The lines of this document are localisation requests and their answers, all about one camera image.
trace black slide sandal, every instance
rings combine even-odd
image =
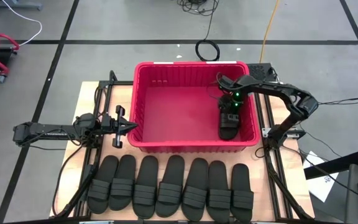
[[[132,155],[124,155],[119,161],[116,175],[112,179],[109,208],[120,211],[132,200],[135,182],[136,160]]]
[[[154,214],[157,174],[158,160],[154,156],[144,157],[137,175],[132,203],[139,218],[148,219]]]
[[[181,204],[183,214],[190,221],[198,222],[203,217],[207,189],[208,162],[197,158],[191,163]]]
[[[239,132],[240,116],[234,114],[231,95],[225,94],[219,99],[219,137],[222,140],[232,140]]]
[[[249,170],[244,164],[236,164],[231,175],[232,200],[230,211],[242,223],[249,223],[254,206],[254,193],[249,183]]]
[[[106,156],[99,167],[88,191],[88,208],[95,214],[106,211],[109,200],[109,191],[112,178],[116,173],[118,159],[115,156]]]
[[[178,210],[184,172],[185,160],[180,156],[171,156],[158,188],[155,213],[159,217],[169,217]]]
[[[227,186],[226,166],[221,161],[213,161],[208,171],[208,198],[206,210],[218,223],[228,223],[230,217],[231,191]]]

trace white cable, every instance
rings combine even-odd
[[[40,24],[40,30],[38,31],[38,33],[36,33],[34,36],[32,36],[28,41],[26,41],[26,42],[24,42],[24,43],[21,43],[21,44],[19,44],[19,46],[23,46],[23,45],[25,45],[26,43],[28,43],[28,42],[30,42],[32,39],[34,39],[35,37],[37,37],[38,36],[38,34],[40,34],[41,33],[41,31],[42,31],[42,23],[40,22],[40,21],[37,21],[37,20],[35,20],[35,19],[30,19],[30,18],[27,18],[26,16],[22,16],[22,15],[20,15],[19,13],[17,13],[17,12],[15,12],[15,10],[13,10],[11,7],[10,7],[10,5],[8,4],[8,3],[6,3],[6,1],[5,0],[2,0],[2,2],[4,2],[5,3],[5,5],[14,13],[14,14],[16,14],[16,15],[18,15],[18,16],[20,16],[21,18],[23,18],[23,19],[27,19],[28,21],[32,21],[32,22],[38,22],[38,24]]]

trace red plastic bin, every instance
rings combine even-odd
[[[222,92],[216,74],[235,80],[249,75],[242,62],[143,62],[136,66],[130,121],[139,126],[128,134],[144,152],[237,152],[260,139],[253,95],[241,107],[236,138],[218,136]]]

